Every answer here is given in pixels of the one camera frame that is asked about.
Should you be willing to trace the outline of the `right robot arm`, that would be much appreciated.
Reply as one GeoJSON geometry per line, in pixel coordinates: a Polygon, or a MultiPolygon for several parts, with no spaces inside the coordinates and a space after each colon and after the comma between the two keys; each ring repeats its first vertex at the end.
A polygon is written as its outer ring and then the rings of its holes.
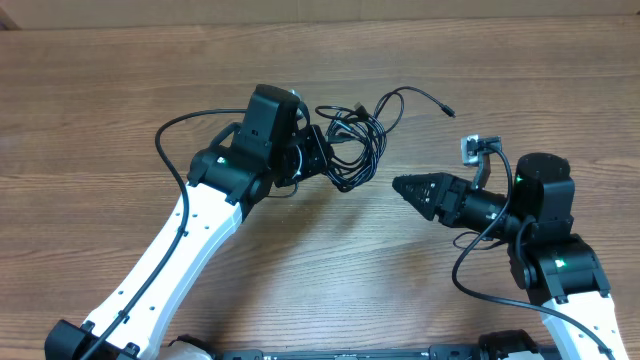
{"type": "Polygon", "coordinates": [[[569,162],[530,153],[507,177],[504,195],[447,173],[399,176],[392,187],[426,220],[506,245],[514,281],[528,296],[506,303],[540,313],[561,358],[626,358],[604,268],[572,230],[569,162]]]}

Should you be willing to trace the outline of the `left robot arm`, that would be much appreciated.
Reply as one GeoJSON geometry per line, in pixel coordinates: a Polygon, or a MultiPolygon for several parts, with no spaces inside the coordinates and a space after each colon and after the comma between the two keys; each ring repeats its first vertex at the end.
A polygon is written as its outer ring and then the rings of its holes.
{"type": "Polygon", "coordinates": [[[315,131],[293,91],[259,84],[242,122],[196,153],[167,222],[131,272],[83,323],[58,321],[48,359],[154,359],[169,325],[202,270],[273,187],[308,177],[304,141],[315,131]]]}

